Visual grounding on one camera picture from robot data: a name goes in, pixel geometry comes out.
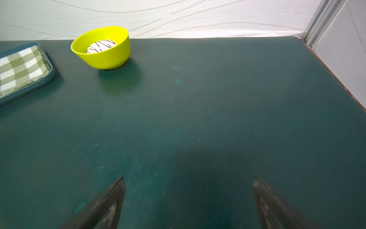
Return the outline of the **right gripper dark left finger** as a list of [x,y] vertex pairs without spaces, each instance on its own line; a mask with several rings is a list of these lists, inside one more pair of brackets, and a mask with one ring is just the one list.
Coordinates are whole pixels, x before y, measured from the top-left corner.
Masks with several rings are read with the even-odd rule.
[[126,195],[123,177],[117,178],[96,198],[90,201],[61,229],[116,229],[120,221],[121,210]]

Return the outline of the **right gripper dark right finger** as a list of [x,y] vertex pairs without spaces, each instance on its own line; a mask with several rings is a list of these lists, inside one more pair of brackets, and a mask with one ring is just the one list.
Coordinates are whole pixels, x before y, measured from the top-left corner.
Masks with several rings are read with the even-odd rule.
[[252,191],[262,229],[321,228],[261,177],[254,179]]

